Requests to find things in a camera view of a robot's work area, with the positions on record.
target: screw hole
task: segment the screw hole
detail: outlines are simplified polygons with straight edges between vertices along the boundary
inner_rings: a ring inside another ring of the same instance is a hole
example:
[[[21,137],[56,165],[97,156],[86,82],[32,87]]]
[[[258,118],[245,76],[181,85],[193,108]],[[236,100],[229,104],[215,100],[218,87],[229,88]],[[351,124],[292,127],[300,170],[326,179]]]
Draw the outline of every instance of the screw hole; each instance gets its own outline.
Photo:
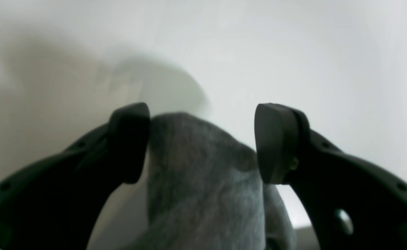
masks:
[[[10,189],[10,183],[6,182],[5,184],[0,186],[0,190],[6,192]]]
[[[348,215],[347,212],[343,209],[336,209],[334,211],[334,217],[337,221],[337,226],[339,230],[346,234],[352,235],[354,232],[353,222],[351,221],[351,217]]]
[[[401,190],[401,191],[407,191],[407,186],[404,184],[404,183],[398,183],[397,184],[397,187],[399,188],[399,190]]]

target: gray fabric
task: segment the gray fabric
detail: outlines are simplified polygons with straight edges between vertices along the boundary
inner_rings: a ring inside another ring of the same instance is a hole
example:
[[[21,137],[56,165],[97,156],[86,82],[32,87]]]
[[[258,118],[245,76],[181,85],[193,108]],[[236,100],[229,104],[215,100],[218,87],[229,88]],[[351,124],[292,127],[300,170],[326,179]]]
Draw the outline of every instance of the gray fabric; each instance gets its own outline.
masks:
[[[149,229],[124,249],[263,250],[265,213],[272,219],[266,224],[269,235],[282,249],[294,247],[275,188],[265,187],[270,204],[264,209],[251,148],[183,113],[152,119],[149,148]]]

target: white wall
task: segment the white wall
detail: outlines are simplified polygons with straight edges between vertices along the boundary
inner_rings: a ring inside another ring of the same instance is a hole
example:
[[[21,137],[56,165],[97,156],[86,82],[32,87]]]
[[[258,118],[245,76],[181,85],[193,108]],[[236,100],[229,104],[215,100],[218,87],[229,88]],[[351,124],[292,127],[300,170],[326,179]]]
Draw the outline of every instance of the white wall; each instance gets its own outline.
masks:
[[[0,0],[0,180],[138,100],[251,147],[258,103],[293,106],[407,181],[407,0]]]

